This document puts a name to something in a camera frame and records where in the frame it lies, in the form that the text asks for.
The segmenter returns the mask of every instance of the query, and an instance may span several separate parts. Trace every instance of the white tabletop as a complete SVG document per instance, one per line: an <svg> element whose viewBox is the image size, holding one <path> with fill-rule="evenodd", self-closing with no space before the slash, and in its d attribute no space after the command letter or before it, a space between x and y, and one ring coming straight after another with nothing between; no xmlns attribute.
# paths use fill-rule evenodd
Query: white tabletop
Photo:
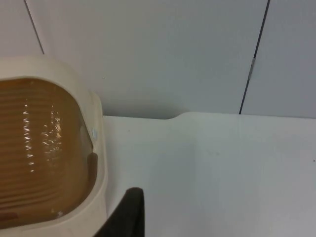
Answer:
<svg viewBox="0 0 316 237"><path fill-rule="evenodd" d="M316 120L104 117L109 214L145 192L149 237L314 237Z"/></svg>

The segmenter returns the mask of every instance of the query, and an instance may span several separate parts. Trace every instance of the ribbed amber plastic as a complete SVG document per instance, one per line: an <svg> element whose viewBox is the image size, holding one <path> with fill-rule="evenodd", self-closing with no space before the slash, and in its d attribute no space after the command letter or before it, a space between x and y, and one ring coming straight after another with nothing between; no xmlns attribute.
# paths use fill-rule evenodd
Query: ribbed amber plastic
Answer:
<svg viewBox="0 0 316 237"><path fill-rule="evenodd" d="M40 79L0 81L0 228L75 209L94 185L96 161L67 91Z"/></svg>

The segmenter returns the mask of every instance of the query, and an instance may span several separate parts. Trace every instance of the white cabinet door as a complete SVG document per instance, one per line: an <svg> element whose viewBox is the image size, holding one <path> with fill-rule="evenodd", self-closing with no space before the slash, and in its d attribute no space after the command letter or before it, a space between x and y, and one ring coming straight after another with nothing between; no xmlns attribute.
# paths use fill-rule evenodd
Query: white cabinet door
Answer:
<svg viewBox="0 0 316 237"><path fill-rule="evenodd" d="M115 116L238 113L266 0L27 0L45 54Z"/></svg>
<svg viewBox="0 0 316 237"><path fill-rule="evenodd" d="M23 0L0 1L0 57L42 54Z"/></svg>
<svg viewBox="0 0 316 237"><path fill-rule="evenodd" d="M273 0L243 114L316 118L316 1Z"/></svg>

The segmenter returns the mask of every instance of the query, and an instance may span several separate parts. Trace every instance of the cream plastic rim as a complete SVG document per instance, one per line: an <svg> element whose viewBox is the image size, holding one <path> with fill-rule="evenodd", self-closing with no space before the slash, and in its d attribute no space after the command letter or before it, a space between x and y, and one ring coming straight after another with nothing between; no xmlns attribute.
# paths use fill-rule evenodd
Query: cream plastic rim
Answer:
<svg viewBox="0 0 316 237"><path fill-rule="evenodd" d="M87 90L78 75L66 64L40 57L0 59L0 81L37 78L69 92L79 105L85 125L98 155L97 177L88 197L73 211L55 220L0 230L2 237L91 237L107 219L105 190L107 162L102 106L99 97Z"/></svg>

